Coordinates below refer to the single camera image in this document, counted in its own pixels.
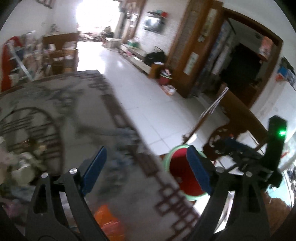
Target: blue gripper pad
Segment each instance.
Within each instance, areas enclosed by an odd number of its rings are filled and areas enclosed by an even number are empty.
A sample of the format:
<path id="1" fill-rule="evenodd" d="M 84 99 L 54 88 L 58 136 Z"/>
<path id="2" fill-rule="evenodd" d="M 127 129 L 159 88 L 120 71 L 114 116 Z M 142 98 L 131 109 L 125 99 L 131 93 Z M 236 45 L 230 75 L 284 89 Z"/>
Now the blue gripper pad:
<path id="1" fill-rule="evenodd" d="M 97 155 L 94 157 L 94 160 L 89 165 L 87 171 L 82 176 L 81 182 L 81 193 L 85 196 L 87 193 L 90 193 L 96 183 L 105 163 L 107 160 L 107 150 L 102 148 Z"/>
<path id="2" fill-rule="evenodd" d="M 210 186 L 210 175 L 204 168 L 201 161 L 204 157 L 201 156 L 195 147 L 191 145 L 187 148 L 186 158 L 201 189 L 211 195 L 212 187 Z"/>

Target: door frame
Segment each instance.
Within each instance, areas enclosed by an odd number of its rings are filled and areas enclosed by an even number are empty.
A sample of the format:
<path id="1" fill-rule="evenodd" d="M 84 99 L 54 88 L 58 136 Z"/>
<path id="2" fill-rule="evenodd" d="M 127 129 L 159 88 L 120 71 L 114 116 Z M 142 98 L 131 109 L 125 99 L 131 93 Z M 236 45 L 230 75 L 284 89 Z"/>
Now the door frame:
<path id="1" fill-rule="evenodd" d="M 222 21 L 224 21 L 225 19 L 227 20 L 228 18 L 232 18 L 232 19 L 234 19 L 240 23 L 243 23 L 244 25 L 247 25 L 248 27 L 254 29 L 255 31 L 262 34 L 263 36 L 267 36 L 268 38 L 270 38 L 273 41 L 274 45 L 277 46 L 275 53 L 271 56 L 272 59 L 265 71 L 265 74 L 262 77 L 262 82 L 261 82 L 256 94 L 252 98 L 251 102 L 247 105 L 248 108 L 251 108 L 252 105 L 255 103 L 255 101 L 260 96 L 260 94 L 262 93 L 263 89 L 265 88 L 266 84 L 268 83 L 268 81 L 269 81 L 269 79 L 276 67 L 276 64 L 277 64 L 277 61 L 279 59 L 279 55 L 281 52 L 281 48 L 283 46 L 283 40 L 279 36 L 277 36 L 274 32 L 272 32 L 267 27 L 265 27 L 264 25 L 260 24 L 259 22 L 255 21 L 254 19 L 251 19 L 239 12 L 236 12 L 231 9 L 223 7 L 223 16 L 224 16 L 224 18 L 222 19 Z"/>

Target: green bucket rim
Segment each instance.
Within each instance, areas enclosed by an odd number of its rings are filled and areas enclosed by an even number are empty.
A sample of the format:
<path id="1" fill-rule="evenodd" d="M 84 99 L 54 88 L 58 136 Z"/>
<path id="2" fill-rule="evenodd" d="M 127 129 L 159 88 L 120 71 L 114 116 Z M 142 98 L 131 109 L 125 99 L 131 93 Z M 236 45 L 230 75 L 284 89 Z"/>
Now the green bucket rim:
<path id="1" fill-rule="evenodd" d="M 163 165 L 164 165 L 164 168 L 165 168 L 165 171 L 166 171 L 166 172 L 170 172 L 170 160 L 171 160 L 173 154 L 174 154 L 177 150 L 182 149 L 182 148 L 188 148 L 189 146 L 190 146 L 190 145 L 188 145 L 188 144 L 183 144 L 183 145 L 176 146 L 176 147 L 174 147 L 174 148 L 173 148 L 168 154 L 166 154 L 166 156 L 165 156 L 164 159 L 163 159 Z M 206 155 L 205 155 L 202 151 L 198 151 L 198 152 L 199 152 L 199 154 L 201 154 L 203 157 L 206 157 Z M 199 196 L 191 196 L 191 195 L 188 195 L 188 194 L 186 194 L 185 192 L 183 192 L 182 190 L 181 190 L 181 192 L 184 194 L 184 196 L 186 197 L 186 199 L 187 199 L 188 201 L 196 201 L 196 200 L 198 200 L 199 198 L 201 198 L 201 197 L 207 195 L 207 192 L 204 192 L 203 194 L 201 194 L 201 195 L 199 195 Z"/>

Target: open door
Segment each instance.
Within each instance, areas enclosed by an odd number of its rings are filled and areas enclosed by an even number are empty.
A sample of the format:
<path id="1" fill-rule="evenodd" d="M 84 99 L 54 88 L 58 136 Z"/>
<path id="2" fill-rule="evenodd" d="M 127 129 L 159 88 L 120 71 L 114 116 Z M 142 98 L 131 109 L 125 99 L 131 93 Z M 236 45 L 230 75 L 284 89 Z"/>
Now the open door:
<path id="1" fill-rule="evenodd" d="M 190 93 L 220 32 L 223 23 L 222 4 L 213 0 L 204 2 L 194 31 L 173 71 L 172 84 L 184 98 Z"/>

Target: orange plastic bag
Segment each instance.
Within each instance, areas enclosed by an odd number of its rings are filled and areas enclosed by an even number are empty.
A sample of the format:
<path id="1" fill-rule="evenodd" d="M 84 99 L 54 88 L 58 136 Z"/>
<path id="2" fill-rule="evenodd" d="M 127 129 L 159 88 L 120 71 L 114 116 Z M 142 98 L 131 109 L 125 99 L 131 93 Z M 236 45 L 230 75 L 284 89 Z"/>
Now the orange plastic bag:
<path id="1" fill-rule="evenodd" d="M 94 218 L 110 241 L 124 241 L 123 225 L 110 213 L 107 205 L 102 205 L 95 212 Z"/>

